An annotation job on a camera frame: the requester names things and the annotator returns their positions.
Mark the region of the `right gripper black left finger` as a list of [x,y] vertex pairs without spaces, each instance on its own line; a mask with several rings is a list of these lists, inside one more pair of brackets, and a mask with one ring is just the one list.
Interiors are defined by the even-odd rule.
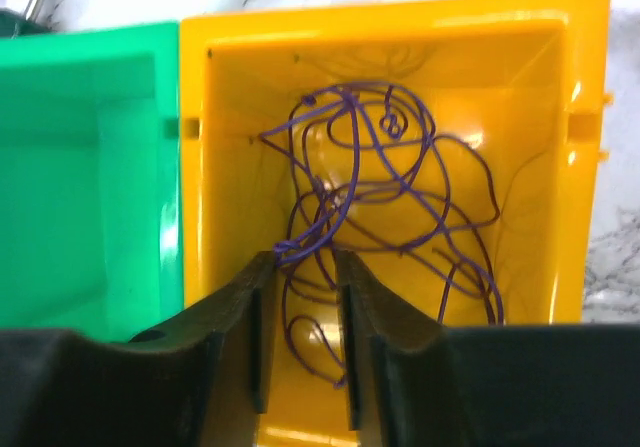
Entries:
[[268,404],[275,256],[126,343],[1,334],[5,446],[250,446]]

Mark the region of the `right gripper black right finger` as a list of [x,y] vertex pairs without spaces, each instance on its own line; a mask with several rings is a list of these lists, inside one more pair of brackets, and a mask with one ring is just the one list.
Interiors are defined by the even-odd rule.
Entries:
[[336,256],[349,424],[363,446],[635,446],[635,324],[443,326]]

